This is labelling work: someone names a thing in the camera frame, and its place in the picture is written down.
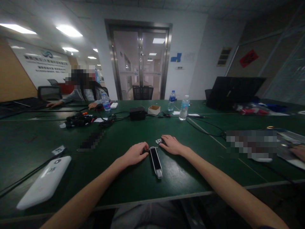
gray jacket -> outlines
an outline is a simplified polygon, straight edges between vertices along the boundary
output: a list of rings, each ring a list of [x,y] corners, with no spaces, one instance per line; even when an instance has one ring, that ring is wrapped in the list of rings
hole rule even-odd
[[[84,89],[84,93],[87,101],[94,101],[94,96],[91,89]],[[105,93],[107,95],[107,93],[103,89],[96,88],[97,100],[94,101],[96,104],[102,103],[102,93]],[[85,99],[83,98],[80,89],[74,89],[70,95],[68,95],[66,98],[62,99],[61,101],[64,103],[68,103],[71,101],[85,101]]]

office chair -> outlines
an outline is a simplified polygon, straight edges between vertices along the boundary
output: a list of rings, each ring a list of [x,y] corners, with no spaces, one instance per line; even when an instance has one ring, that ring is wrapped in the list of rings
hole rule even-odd
[[[132,87],[134,100],[152,100],[153,87]]]
[[[38,98],[41,100],[60,100],[63,96],[61,95],[60,86],[39,86]]]
[[[50,84],[51,84],[52,86],[57,86],[57,85],[58,85],[57,80],[49,79],[48,81],[50,82]]]
[[[102,87],[102,89],[107,93],[107,95],[109,97],[108,89],[106,87]]]
[[[212,89],[206,89],[206,90],[204,90],[204,92],[206,93],[206,100],[208,100],[208,98],[210,97],[210,94],[212,92]]]

red paper sign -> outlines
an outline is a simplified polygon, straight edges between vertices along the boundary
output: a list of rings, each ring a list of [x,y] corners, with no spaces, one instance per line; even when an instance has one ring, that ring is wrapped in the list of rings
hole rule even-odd
[[[248,52],[243,58],[239,60],[242,67],[247,67],[251,62],[255,61],[258,58],[258,55],[252,49]]]

metal door frame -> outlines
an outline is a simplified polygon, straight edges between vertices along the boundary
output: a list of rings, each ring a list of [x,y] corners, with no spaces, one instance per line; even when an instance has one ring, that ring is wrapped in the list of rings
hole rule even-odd
[[[105,19],[105,26],[109,44],[109,50],[111,55],[111,64],[114,74],[114,82],[118,95],[118,99],[122,100],[122,89],[121,82],[119,76],[119,66],[117,62],[117,54],[115,52],[115,43],[113,40],[113,31],[115,29],[119,29],[120,31],[135,31],[139,34],[142,32],[156,32],[156,33],[165,33],[165,49],[164,49],[164,64],[162,65],[162,79],[161,79],[161,91],[160,91],[160,99],[165,98],[165,88],[166,88],[166,80],[167,80],[167,71],[168,71],[168,63],[169,63],[169,52],[172,40],[172,29],[173,25],[169,23],[154,23],[154,22],[140,22],[140,21],[127,21],[127,20],[112,20]],[[138,46],[139,51],[142,51],[142,42],[139,40]],[[143,85],[142,79],[144,78],[143,69],[142,73],[140,73],[140,64],[139,64],[139,85]]]

plastic bottle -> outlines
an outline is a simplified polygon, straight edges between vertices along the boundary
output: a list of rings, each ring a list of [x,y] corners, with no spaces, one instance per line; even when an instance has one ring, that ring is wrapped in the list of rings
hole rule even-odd
[[[176,99],[175,90],[172,90],[172,93],[169,95],[169,103],[167,107],[168,111],[173,111],[175,99]]]
[[[102,104],[103,104],[103,107],[104,107],[105,111],[110,111],[111,110],[110,103],[109,103],[109,98],[105,93],[102,93]]]
[[[186,95],[184,97],[184,100],[182,100],[182,104],[181,104],[181,111],[180,111],[180,115],[179,115],[179,119],[180,120],[186,120],[187,117],[187,109],[188,106],[190,105],[190,100],[189,100],[189,96]]]

